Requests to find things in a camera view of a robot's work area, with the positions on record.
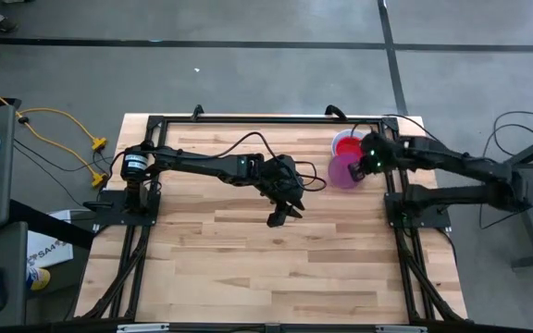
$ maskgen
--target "gray floor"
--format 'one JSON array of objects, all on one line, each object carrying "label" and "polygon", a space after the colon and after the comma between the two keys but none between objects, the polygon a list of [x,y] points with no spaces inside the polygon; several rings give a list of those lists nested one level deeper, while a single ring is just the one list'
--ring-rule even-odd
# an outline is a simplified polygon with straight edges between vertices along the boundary
[{"label": "gray floor", "polygon": [[[533,44],[530,0],[387,3],[397,43]],[[21,21],[17,37],[384,41],[374,0],[39,0],[3,9]],[[455,150],[481,154],[494,118],[533,111],[533,54],[399,52],[397,57],[409,114],[422,116]],[[0,46],[0,93],[22,99],[24,107],[71,112],[92,133],[109,139],[106,154],[114,151],[128,112],[192,112],[196,104],[209,113],[321,114],[328,104],[354,115],[393,112],[389,74],[385,51]],[[507,122],[533,129],[533,117],[511,116]],[[87,138],[64,118],[34,115],[32,125],[91,158]],[[520,129],[499,135],[512,151],[533,142]],[[17,138],[63,166],[79,166],[21,127]],[[494,145],[489,156],[505,158]],[[51,171],[79,200],[95,197],[87,171]],[[441,186],[470,183],[441,172],[438,179]],[[75,207],[19,154],[12,194],[44,211]],[[504,215],[485,213],[484,223]],[[452,207],[450,214],[470,318],[533,328],[533,268],[510,268],[512,260],[531,254],[521,221],[512,218],[480,231],[477,207]]]}]

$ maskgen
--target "wooden table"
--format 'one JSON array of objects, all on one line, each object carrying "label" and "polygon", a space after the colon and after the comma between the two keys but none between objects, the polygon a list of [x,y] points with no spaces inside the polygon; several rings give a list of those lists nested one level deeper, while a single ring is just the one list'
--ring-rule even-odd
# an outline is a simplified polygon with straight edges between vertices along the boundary
[{"label": "wooden table", "polygon": [[[142,141],[148,116],[125,115],[117,152]],[[413,119],[421,122],[420,117]],[[424,135],[407,120],[399,123],[401,134]],[[276,154],[312,161],[318,175],[327,179],[331,139],[347,128],[172,124],[167,144],[217,154],[259,130]],[[257,137],[232,153],[268,155]],[[111,189],[124,189],[119,168],[117,163]],[[309,166],[299,168],[312,172]],[[417,171],[409,178],[436,186],[432,171]],[[395,239],[382,202],[382,175],[368,176],[354,190],[328,186],[305,192],[304,218],[288,217],[283,228],[267,227],[273,206],[253,187],[234,188],[217,179],[170,171],[161,174],[161,182],[160,214],[147,250],[137,321],[407,323]],[[92,308],[110,285],[124,233],[124,227],[110,227],[94,240],[76,315]],[[429,279],[465,316],[450,244],[437,230],[421,229],[420,234]],[[123,309],[129,294],[126,288]],[[423,314],[417,283],[415,297]]]}]

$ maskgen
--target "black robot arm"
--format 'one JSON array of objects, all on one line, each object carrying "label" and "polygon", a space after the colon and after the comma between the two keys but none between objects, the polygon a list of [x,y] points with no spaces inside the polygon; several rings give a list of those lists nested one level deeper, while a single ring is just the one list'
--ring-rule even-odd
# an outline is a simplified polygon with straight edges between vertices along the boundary
[{"label": "black robot arm", "polygon": [[428,189],[408,185],[400,202],[407,213],[418,213],[436,204],[490,204],[507,211],[528,206],[526,185],[511,165],[448,149],[427,137],[402,136],[392,141],[376,132],[361,141],[363,157],[349,166],[353,180],[395,169],[442,169],[482,182],[477,186]]},{"label": "black robot arm", "polygon": [[[155,157],[150,166],[149,154]],[[302,217],[295,210],[304,210],[302,178],[288,155],[267,161],[262,154],[209,156],[167,146],[154,147],[151,142],[132,146],[124,152],[120,176],[127,181],[124,206],[127,213],[145,213],[148,200],[144,182],[167,170],[216,177],[232,186],[254,186],[275,205],[275,212],[266,222],[269,227],[282,226],[286,216]]]}]

